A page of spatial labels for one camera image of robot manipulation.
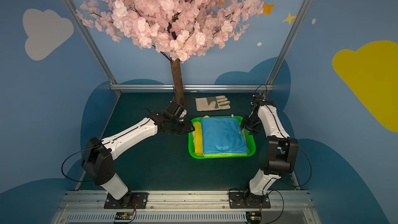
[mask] black mounting plate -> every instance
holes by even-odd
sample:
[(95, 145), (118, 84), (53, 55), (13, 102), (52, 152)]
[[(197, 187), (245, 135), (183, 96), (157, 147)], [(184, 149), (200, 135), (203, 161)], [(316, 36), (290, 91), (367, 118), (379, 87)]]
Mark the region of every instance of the black mounting plate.
[(104, 209), (134, 209), (135, 201), (137, 201), (136, 209), (144, 209), (147, 206), (148, 193), (146, 192), (127, 192), (120, 200), (116, 200), (111, 194), (106, 197)]
[(258, 201), (256, 204), (245, 204), (245, 200), (243, 197), (242, 192), (229, 192), (228, 198), (229, 198), (229, 207), (230, 208), (261, 208), (261, 202), (263, 204), (262, 208), (271, 208), (271, 204), (269, 202), (269, 197), (268, 194), (265, 196), (261, 197), (261, 200)]

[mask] dark green table surface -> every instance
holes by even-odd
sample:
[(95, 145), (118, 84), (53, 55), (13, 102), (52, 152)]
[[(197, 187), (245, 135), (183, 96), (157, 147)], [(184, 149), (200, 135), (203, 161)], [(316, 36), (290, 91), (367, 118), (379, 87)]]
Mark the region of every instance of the dark green table surface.
[[(197, 112), (195, 97), (225, 95), (231, 109)], [(252, 93), (185, 93), (189, 99), (188, 118), (248, 115)], [(136, 124), (152, 111), (165, 109), (172, 93), (123, 93), (115, 107), (103, 137), (114, 135)], [(116, 171), (131, 190), (228, 190), (243, 189), (259, 169), (258, 156), (267, 139), (264, 131), (254, 136), (256, 153), (251, 157), (195, 159), (188, 152), (188, 134), (171, 136), (158, 133), (149, 137), (115, 160)], [(282, 178), (293, 184), (289, 176)], [(293, 190), (276, 181), (271, 189)], [(82, 183), (80, 190), (102, 190), (92, 182)]]

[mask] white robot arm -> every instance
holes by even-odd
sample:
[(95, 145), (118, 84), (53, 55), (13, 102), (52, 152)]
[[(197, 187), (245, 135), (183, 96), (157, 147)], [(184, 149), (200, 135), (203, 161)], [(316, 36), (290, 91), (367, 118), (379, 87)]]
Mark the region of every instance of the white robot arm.
[(165, 110), (151, 112), (124, 131), (102, 140), (92, 138), (87, 142), (82, 167), (95, 185), (103, 187), (109, 193), (111, 197), (108, 196), (107, 200), (129, 205), (132, 198), (132, 193), (117, 175), (113, 161), (138, 142), (158, 132), (179, 135), (194, 131), (191, 121), (184, 121), (186, 113), (183, 106), (172, 101)]
[(290, 138), (283, 128), (273, 102), (266, 101), (260, 94), (253, 95), (251, 105), (253, 111), (250, 116), (244, 117), (241, 128), (257, 134), (261, 129), (258, 124), (262, 123), (268, 139), (267, 157), (260, 158), (260, 168), (249, 181), (243, 196), (246, 205), (248, 202), (258, 205), (263, 202), (267, 190), (276, 180), (293, 172), (298, 142)]

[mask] blue cloth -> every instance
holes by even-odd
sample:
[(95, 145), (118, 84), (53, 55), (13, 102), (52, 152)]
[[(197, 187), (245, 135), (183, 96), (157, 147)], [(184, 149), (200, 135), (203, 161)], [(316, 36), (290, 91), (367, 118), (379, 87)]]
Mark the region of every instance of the blue cloth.
[(202, 118), (203, 154), (247, 154), (236, 118)]

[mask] metal vent grille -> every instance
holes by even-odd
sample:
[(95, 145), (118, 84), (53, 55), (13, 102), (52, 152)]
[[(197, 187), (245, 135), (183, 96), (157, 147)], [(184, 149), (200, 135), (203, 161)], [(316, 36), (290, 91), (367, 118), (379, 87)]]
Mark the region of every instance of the metal vent grille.
[(246, 216), (242, 212), (138, 212), (137, 222), (242, 222)]
[(67, 223), (110, 222), (115, 219), (113, 212), (70, 212)]

